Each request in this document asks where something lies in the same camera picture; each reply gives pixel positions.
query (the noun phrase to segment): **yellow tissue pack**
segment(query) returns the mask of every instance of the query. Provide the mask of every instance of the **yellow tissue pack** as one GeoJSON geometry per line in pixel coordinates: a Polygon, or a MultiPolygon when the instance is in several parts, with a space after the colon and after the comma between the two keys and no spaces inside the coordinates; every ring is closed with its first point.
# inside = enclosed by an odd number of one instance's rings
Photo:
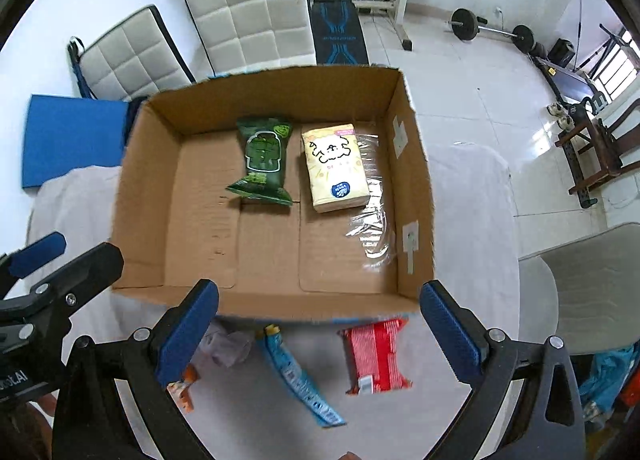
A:
{"type": "Polygon", "coordinates": [[[314,209],[319,213],[366,205],[369,186],[353,124],[302,134],[314,209]]]}

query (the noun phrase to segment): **blue oval logo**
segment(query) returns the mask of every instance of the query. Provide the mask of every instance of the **blue oval logo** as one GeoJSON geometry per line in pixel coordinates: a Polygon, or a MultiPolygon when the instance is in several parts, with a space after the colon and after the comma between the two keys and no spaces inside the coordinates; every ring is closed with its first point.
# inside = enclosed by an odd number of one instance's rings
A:
{"type": "Polygon", "coordinates": [[[349,182],[340,182],[339,184],[336,184],[331,188],[331,194],[336,198],[344,198],[349,194],[349,191],[351,191],[349,182]]]}

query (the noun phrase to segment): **cartoon dog drawing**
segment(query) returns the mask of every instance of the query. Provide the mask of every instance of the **cartoon dog drawing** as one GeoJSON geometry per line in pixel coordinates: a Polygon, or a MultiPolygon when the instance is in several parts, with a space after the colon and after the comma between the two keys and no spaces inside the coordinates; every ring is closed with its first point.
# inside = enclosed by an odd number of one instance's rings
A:
{"type": "Polygon", "coordinates": [[[309,143],[313,156],[317,157],[322,164],[330,160],[335,160],[342,156],[349,156],[351,149],[349,141],[340,135],[327,135],[309,143]]]}

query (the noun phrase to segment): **tufted cushion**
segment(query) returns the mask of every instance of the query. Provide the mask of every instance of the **tufted cushion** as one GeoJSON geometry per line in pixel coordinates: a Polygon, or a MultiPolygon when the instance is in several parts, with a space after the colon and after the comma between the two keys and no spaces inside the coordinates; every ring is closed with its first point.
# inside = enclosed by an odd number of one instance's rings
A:
{"type": "Polygon", "coordinates": [[[154,5],[113,27],[80,56],[97,99],[129,101],[194,82],[154,5]]]}
{"type": "Polygon", "coordinates": [[[315,65],[307,0],[185,0],[216,73],[315,65]]]}

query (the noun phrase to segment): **white tablecloth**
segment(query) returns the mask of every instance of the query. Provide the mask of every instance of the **white tablecloth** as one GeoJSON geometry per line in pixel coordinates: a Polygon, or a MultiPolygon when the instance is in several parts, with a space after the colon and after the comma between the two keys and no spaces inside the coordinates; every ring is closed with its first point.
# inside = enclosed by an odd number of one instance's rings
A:
{"type": "MultiPolygon", "coordinates": [[[[519,284],[508,168],[493,150],[472,144],[429,151],[435,203],[436,277],[460,305],[488,328],[518,336],[519,284]]],[[[74,170],[46,183],[34,204],[29,241],[62,232],[64,256],[33,274],[26,286],[89,248],[111,231],[119,168],[74,170]]],[[[128,337],[153,326],[164,312],[105,291],[73,318],[66,359],[82,334],[97,342],[128,337]]],[[[218,459],[333,460],[350,450],[364,460],[421,459],[449,425],[468,395],[457,382],[431,331],[418,314],[401,331],[398,362],[414,383],[409,390],[347,396],[350,387],[344,349],[335,325],[283,325],[293,355],[320,393],[347,421],[321,429],[254,348],[243,364],[224,369],[196,353],[202,378],[191,389],[195,410],[187,420],[218,459]]],[[[126,384],[121,394],[143,450],[158,451],[137,413],[126,384]]],[[[482,453],[495,448],[501,415],[482,453]]]]}

